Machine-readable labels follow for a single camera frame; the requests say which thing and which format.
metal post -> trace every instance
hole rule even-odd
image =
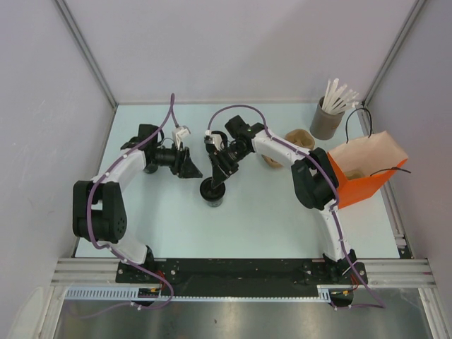
[[[400,29],[400,32],[397,35],[397,38],[395,39],[393,45],[389,49],[388,55],[386,56],[378,73],[376,74],[374,80],[372,81],[370,89],[364,96],[364,102],[366,106],[369,106],[369,103],[374,97],[376,90],[380,86],[380,83],[383,80],[386,73],[388,72],[389,67],[391,66],[397,54],[399,53],[400,48],[405,42],[410,31],[412,30],[417,18],[419,17],[419,14],[421,13],[426,3],[427,0],[416,0],[415,4],[411,8],[411,11],[408,14],[408,17],[405,19],[405,22],[403,23],[402,28]]]
[[[83,37],[82,32],[80,31],[80,28],[78,27],[77,22],[76,22],[75,18],[73,17],[71,10],[69,9],[66,1],[65,0],[54,0],[54,3],[56,4],[58,11],[60,12],[61,16],[64,19],[64,22],[66,23],[69,31],[71,32],[74,40],[76,41],[76,44],[80,48],[80,51],[82,52],[83,57],[87,61],[88,65],[90,67],[90,70],[92,71],[94,77],[97,79],[105,96],[107,97],[108,102],[111,104],[113,109],[116,109],[118,103],[114,99],[113,93],[110,90],[110,87],[108,86],[108,83],[105,80],[105,77],[102,74],[99,65],[97,64],[97,62],[93,56],[93,53],[91,52],[88,44],[86,43],[85,38]]]

black handle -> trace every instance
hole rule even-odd
[[[370,111],[366,108],[366,107],[361,107],[361,108],[357,108],[356,110],[354,110],[352,113],[350,113],[350,115],[347,118],[347,121],[345,122],[345,136],[347,137],[347,142],[349,141],[348,139],[348,120],[350,119],[350,117],[353,115],[353,113],[358,112],[359,110],[363,110],[365,112],[367,112],[367,114],[369,115],[369,123],[370,123],[370,131],[369,131],[369,138],[372,135],[373,131],[373,127],[372,127],[372,115],[370,114]]]

metal floor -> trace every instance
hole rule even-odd
[[[284,302],[173,302],[158,311],[121,307],[78,320],[64,310],[55,338],[254,339],[254,338],[432,338],[416,289],[377,290],[388,308],[334,311],[327,304]],[[355,303],[371,302],[358,290]],[[114,302],[65,302],[77,314]]]

brown cup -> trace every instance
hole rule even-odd
[[[344,116],[344,112],[337,114],[329,114],[322,110],[323,99],[322,97],[317,104],[316,113],[312,119],[311,127],[309,131],[314,138],[320,140],[328,140],[334,136],[337,127]]]

orange bag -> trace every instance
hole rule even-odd
[[[339,145],[328,152],[328,158],[339,181],[339,208],[373,196],[408,160],[386,131]]]

